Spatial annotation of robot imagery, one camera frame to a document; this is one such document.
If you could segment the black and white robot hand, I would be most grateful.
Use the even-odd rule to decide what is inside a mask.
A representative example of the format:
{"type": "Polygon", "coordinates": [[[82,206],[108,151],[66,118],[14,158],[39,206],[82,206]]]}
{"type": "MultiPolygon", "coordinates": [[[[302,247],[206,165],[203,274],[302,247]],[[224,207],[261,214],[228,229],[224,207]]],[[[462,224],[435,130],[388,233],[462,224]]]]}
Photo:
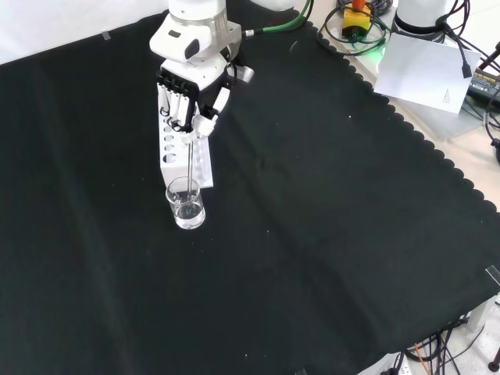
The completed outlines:
{"type": "Polygon", "coordinates": [[[189,145],[206,139],[224,111],[231,89],[248,84],[255,71],[230,58],[224,48],[210,58],[190,62],[166,60],[157,74],[159,115],[168,130],[189,145]]]}

